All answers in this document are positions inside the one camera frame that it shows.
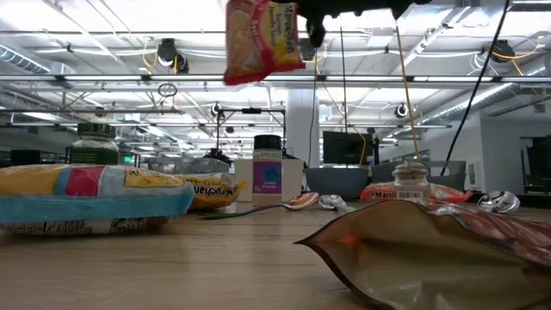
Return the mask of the red ramen packet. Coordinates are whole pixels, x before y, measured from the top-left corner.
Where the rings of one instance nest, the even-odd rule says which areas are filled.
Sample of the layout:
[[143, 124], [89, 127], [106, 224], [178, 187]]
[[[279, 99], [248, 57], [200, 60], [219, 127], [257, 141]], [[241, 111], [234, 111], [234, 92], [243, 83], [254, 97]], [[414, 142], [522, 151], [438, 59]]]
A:
[[298, 4], [272, 0], [226, 3], [227, 85], [255, 83], [306, 67], [300, 52]]

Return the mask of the yellow blue ramen packet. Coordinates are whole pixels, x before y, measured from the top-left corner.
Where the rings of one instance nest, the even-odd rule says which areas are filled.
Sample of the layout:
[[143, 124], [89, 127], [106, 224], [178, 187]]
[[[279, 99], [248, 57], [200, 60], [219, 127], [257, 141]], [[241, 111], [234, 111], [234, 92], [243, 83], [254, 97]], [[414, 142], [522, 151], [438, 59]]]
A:
[[34, 236], [146, 231], [185, 215], [194, 187], [125, 165], [35, 164], [0, 168], [0, 230]]

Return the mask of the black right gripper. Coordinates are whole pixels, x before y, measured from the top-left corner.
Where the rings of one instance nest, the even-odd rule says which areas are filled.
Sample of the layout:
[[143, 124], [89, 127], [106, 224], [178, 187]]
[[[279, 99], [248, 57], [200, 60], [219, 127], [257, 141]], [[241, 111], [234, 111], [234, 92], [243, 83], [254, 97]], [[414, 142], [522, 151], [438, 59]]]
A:
[[325, 16], [333, 18], [352, 12], [360, 16], [365, 10], [390, 9], [398, 19], [412, 4], [425, 5], [430, 0], [275, 0], [277, 3], [297, 3], [299, 15], [306, 18], [306, 31], [314, 48], [321, 47], [325, 38]]

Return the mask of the yellow and silver ramen packet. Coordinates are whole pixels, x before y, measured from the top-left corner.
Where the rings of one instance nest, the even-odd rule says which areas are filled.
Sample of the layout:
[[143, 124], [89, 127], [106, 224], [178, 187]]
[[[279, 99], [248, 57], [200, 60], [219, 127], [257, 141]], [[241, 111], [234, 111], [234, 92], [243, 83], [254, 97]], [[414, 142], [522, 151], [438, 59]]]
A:
[[223, 173], [177, 175], [186, 183], [194, 186], [195, 197], [190, 211], [205, 211], [225, 208], [234, 203], [242, 190], [246, 189], [246, 181]]

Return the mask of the brown orange snack pouch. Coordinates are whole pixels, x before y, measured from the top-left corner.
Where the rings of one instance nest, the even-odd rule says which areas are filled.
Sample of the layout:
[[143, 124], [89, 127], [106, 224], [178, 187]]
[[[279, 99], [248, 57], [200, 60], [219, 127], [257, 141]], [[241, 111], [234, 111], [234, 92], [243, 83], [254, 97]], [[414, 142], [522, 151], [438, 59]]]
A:
[[551, 310], [551, 222], [391, 200], [301, 244], [377, 310]]

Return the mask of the blue bowl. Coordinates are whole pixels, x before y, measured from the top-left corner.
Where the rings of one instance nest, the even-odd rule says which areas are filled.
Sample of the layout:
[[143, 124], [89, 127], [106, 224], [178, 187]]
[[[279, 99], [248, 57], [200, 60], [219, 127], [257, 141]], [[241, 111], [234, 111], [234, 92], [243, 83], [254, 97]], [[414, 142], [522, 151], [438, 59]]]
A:
[[306, 183], [312, 192], [320, 195], [339, 195], [345, 201], [359, 198], [368, 185], [366, 168], [309, 168], [305, 170]]

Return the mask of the black computer monitor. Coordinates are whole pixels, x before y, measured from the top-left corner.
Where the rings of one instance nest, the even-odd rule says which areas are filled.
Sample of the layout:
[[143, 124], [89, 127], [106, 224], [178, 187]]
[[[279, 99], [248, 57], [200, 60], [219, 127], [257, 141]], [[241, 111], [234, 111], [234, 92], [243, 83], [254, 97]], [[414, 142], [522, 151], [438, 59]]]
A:
[[370, 134], [324, 131], [322, 141], [325, 164], [366, 164], [374, 154]]

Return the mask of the spice bottle purple label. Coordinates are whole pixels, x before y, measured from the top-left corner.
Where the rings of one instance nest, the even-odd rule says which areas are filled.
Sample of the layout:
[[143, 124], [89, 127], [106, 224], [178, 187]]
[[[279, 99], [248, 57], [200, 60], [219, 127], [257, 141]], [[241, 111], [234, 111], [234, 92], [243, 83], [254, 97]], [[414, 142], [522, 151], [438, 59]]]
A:
[[282, 137], [254, 137], [252, 159], [252, 204], [264, 207], [282, 202]]

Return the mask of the white square pillar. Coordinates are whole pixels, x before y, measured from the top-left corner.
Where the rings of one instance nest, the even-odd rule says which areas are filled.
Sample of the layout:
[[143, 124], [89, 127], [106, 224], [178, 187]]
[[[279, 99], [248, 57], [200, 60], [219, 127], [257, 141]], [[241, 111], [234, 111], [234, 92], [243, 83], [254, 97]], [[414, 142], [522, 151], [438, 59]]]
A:
[[319, 99], [316, 90], [289, 90], [286, 118], [287, 148], [308, 167], [319, 167]]

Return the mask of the black cabinet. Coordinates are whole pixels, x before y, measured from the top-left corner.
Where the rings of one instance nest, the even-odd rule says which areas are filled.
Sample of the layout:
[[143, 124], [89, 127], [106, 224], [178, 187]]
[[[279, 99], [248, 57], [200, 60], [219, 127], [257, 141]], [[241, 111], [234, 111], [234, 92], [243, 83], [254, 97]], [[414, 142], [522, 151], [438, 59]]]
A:
[[521, 142], [524, 192], [551, 195], [551, 135]]

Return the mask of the green-lidded spice jar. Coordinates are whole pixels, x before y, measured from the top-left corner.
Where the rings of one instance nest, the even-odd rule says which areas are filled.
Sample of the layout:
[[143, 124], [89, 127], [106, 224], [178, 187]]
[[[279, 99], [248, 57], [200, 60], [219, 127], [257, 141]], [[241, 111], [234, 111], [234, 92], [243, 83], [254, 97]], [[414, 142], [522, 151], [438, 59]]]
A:
[[115, 137], [115, 128], [108, 124], [79, 123], [77, 138], [67, 148], [67, 162], [117, 165], [120, 151]]

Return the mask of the dark screen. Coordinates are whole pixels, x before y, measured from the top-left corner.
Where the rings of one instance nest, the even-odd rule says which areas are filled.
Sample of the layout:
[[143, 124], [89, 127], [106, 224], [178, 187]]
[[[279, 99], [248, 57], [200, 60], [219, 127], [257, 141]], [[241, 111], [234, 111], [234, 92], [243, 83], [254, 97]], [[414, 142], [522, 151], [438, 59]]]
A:
[[11, 150], [10, 163], [14, 166], [39, 164], [41, 162], [40, 150]]

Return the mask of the small cork-stoppered glass jar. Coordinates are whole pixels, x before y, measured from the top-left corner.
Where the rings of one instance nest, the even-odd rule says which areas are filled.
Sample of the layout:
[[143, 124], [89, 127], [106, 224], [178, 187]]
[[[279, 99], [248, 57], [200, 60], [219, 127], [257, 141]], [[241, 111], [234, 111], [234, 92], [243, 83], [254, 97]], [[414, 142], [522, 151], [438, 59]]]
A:
[[399, 164], [392, 175], [394, 177], [393, 191], [396, 199], [417, 200], [430, 198], [430, 183], [427, 180], [428, 171], [421, 163], [404, 162]]

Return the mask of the pink spoon teal handle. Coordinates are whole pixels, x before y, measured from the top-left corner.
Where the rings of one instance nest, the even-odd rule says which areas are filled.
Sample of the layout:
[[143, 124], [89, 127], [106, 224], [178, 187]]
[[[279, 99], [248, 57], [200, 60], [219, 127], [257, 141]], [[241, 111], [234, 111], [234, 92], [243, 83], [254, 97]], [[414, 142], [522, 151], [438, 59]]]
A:
[[289, 211], [299, 211], [301, 209], [308, 208], [311, 205], [317, 203], [318, 200], [319, 200], [318, 193], [308, 192], [305, 194], [297, 195], [289, 201], [279, 202], [279, 203], [275, 203], [275, 204], [271, 204], [263, 207], [254, 207], [253, 209], [243, 211], [243, 212], [237, 212], [237, 213], [231, 213], [231, 214], [201, 213], [201, 216], [203, 217], [204, 220], [221, 220], [221, 219], [236, 218], [236, 217], [241, 217], [249, 214], [254, 214], [254, 213], [265, 211], [271, 208], [284, 208]]

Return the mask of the black frame rig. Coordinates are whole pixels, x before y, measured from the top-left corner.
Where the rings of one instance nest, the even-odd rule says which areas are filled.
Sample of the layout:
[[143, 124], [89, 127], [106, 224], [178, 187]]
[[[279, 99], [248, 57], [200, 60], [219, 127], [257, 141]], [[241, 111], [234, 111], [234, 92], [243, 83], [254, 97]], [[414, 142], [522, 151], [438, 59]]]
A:
[[[229, 121], [235, 113], [240, 113], [242, 115], [260, 115], [268, 114], [270, 115], [281, 127], [282, 127], [282, 149], [286, 148], [287, 144], [287, 113], [283, 109], [272, 109], [272, 108], [222, 108], [220, 105], [217, 105], [217, 114], [216, 114], [216, 145], [215, 149], [218, 151], [220, 149], [220, 128], [226, 122]], [[275, 113], [280, 113], [282, 115], [282, 121], [279, 121], [275, 117]]]

